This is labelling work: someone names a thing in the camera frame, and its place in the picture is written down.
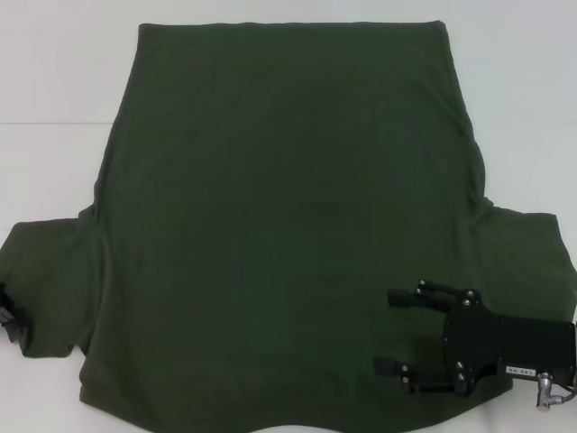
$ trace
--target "shirt sleeve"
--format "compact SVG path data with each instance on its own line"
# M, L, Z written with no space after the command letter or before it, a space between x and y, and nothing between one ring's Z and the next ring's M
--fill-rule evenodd
M475 272L485 303L500 314L571 321L577 273L549 214L490 207L473 230Z
M23 355L87 352L100 305L101 241L90 212L78 219L20 223L0 250L0 281L25 312Z

